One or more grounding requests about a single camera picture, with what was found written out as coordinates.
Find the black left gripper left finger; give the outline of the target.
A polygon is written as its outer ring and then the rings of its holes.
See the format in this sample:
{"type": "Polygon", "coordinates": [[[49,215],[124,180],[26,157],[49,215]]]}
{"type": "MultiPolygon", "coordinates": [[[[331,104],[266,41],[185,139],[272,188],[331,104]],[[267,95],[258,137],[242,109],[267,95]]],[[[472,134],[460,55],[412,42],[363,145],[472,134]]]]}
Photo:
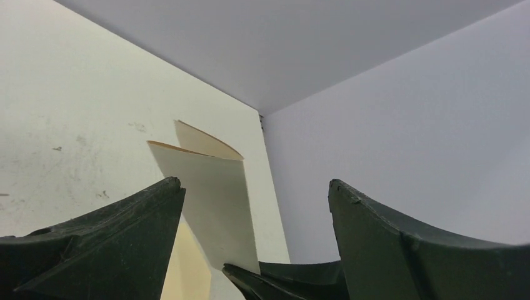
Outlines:
{"type": "Polygon", "coordinates": [[[185,189],[167,177],[26,236],[1,238],[2,299],[159,299],[185,189]]]}

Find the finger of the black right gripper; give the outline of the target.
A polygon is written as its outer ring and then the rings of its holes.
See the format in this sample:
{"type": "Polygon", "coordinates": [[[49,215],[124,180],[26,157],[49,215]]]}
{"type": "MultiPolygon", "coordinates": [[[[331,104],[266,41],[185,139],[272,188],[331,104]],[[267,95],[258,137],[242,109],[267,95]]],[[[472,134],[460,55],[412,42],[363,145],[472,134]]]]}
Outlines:
{"type": "Polygon", "coordinates": [[[315,264],[284,264],[259,261],[261,274],[282,280],[313,285],[332,285],[344,281],[340,261],[315,264]]]}
{"type": "Polygon", "coordinates": [[[245,299],[349,299],[346,280],[332,285],[282,281],[225,264],[222,273],[240,290],[245,299]]]}

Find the tan letter paper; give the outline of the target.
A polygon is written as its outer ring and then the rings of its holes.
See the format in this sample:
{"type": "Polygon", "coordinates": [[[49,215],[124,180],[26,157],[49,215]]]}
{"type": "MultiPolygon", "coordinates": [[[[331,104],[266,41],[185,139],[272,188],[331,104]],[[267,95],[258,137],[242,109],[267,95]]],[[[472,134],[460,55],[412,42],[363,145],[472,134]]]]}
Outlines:
{"type": "Polygon", "coordinates": [[[244,171],[244,158],[220,139],[181,120],[178,146],[148,141],[165,177],[186,189],[182,214],[211,267],[260,267],[244,171]]]}

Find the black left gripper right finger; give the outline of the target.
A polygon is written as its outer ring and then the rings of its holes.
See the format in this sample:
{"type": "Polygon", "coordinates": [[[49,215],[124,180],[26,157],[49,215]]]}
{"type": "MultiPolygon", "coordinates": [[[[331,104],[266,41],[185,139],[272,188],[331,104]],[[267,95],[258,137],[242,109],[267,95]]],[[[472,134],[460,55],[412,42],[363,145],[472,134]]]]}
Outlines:
{"type": "Polygon", "coordinates": [[[445,231],[340,179],[329,209],[351,299],[528,299],[529,246],[445,231]]]}

